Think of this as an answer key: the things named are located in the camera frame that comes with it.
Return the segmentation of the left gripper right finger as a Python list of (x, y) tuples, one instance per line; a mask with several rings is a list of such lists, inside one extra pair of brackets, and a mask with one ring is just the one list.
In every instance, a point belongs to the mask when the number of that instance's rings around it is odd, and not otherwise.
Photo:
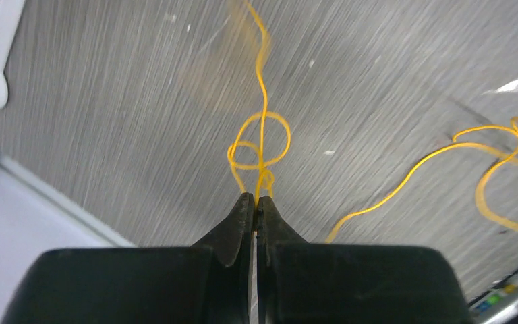
[(310, 243), (268, 196), (256, 217), (261, 323), (471, 323), (437, 250)]

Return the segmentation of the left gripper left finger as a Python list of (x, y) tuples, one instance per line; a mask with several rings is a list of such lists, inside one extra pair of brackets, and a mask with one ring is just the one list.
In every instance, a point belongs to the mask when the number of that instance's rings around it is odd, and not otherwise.
[(254, 198), (191, 246), (65, 248), (29, 267), (4, 323), (248, 323)]

